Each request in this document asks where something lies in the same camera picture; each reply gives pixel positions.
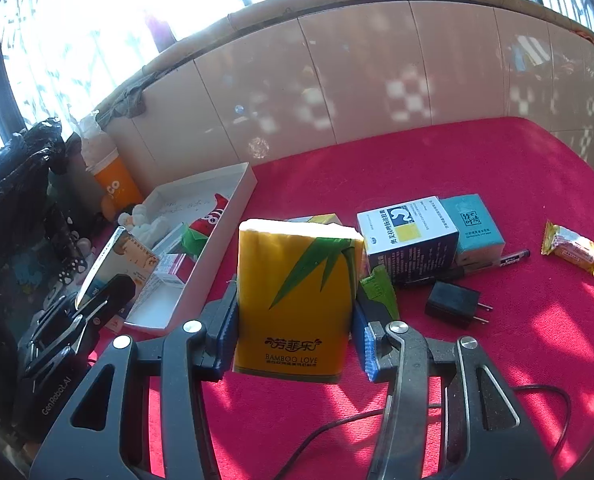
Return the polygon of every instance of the red plush toy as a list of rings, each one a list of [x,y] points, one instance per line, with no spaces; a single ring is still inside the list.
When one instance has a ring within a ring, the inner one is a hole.
[[[219,193],[215,193],[215,200],[217,201],[215,209],[210,211],[206,216],[198,218],[191,223],[182,238],[182,245],[184,250],[186,250],[186,254],[190,254],[195,261],[202,253],[208,237],[213,232],[213,229],[215,229],[215,225],[228,204],[228,199]]]

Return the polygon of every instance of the black cable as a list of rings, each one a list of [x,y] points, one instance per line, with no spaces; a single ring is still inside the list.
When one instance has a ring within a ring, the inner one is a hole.
[[[564,439],[566,438],[566,432],[568,431],[568,425],[570,424],[570,416],[572,415],[572,403],[570,402],[570,395],[561,388],[557,386],[552,386],[551,384],[525,384],[523,386],[514,386],[511,388],[514,392],[530,392],[530,391],[546,391],[552,392],[554,394],[558,394],[559,396],[564,399],[566,402],[566,418],[564,419],[564,425],[562,426],[562,432],[560,433],[560,439],[555,444],[555,447],[552,448],[551,451],[551,459],[555,458],[560,452],[562,445],[564,444]]]
[[[572,405],[570,402],[570,396],[568,395],[568,393],[566,393],[565,390],[562,390],[561,388],[558,388],[557,386],[552,386],[550,384],[524,384],[522,386],[514,386],[511,388],[511,390],[513,390],[514,392],[527,392],[530,390],[534,390],[534,391],[545,390],[548,392],[553,392],[553,393],[559,394],[560,396],[562,396],[562,398],[566,402],[566,419],[564,421],[564,426],[562,427],[562,434],[560,435],[560,439],[557,441],[557,444],[555,444],[555,447],[552,448],[552,452],[551,452],[551,459],[554,458],[555,455],[559,452],[560,448],[562,447],[562,444],[564,444],[564,438],[566,437],[566,432],[568,430],[568,424],[570,423],[570,416],[572,414]],[[436,410],[436,409],[441,409],[441,408],[442,408],[442,404],[432,403],[432,404],[428,405],[429,410]],[[299,447],[295,450],[295,452],[288,459],[288,462],[286,462],[283,465],[283,467],[279,470],[279,473],[277,473],[273,477],[273,480],[281,480],[286,475],[286,473],[288,473],[290,471],[290,469],[293,467],[293,464],[299,458],[299,455],[301,455],[303,450],[308,447],[308,444],[310,444],[313,440],[315,440],[322,433],[324,433],[328,430],[332,430],[333,428],[336,428],[338,426],[343,426],[344,424],[348,424],[349,422],[355,422],[357,420],[362,420],[363,418],[370,418],[372,416],[377,416],[377,415],[383,415],[383,409],[372,410],[370,412],[357,413],[357,415],[351,415],[351,416],[347,416],[344,418],[340,418],[339,420],[334,420],[333,422],[329,422],[328,424],[325,424],[322,427],[318,428],[317,430],[313,431],[299,445]]]

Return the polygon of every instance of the blue gripper pad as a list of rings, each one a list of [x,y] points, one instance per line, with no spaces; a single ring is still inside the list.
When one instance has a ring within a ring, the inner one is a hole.
[[[359,286],[357,301],[353,307],[351,333],[359,364],[368,376],[368,380],[373,383],[388,381],[396,363],[392,363],[390,358],[379,355],[375,331],[371,324],[376,324],[381,328],[379,332],[383,332],[391,320],[392,317],[386,306],[378,301],[369,300],[362,286]]]
[[[221,300],[207,303],[199,316],[206,327],[205,350],[200,367],[202,379],[219,381],[232,367],[239,332],[239,306],[237,283],[229,285]]]

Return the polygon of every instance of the yellow tissue pack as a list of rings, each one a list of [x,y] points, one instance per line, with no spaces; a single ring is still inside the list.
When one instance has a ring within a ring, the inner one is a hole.
[[[362,235],[337,224],[242,222],[233,369],[279,379],[337,382],[362,248]]]

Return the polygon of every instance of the charger plug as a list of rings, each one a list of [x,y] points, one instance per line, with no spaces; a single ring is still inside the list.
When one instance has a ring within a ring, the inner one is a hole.
[[[453,283],[435,282],[430,296],[426,300],[426,314],[446,323],[466,328],[474,319],[486,324],[488,320],[475,316],[478,308],[493,310],[491,306],[481,304],[480,293],[472,288],[453,285]]]

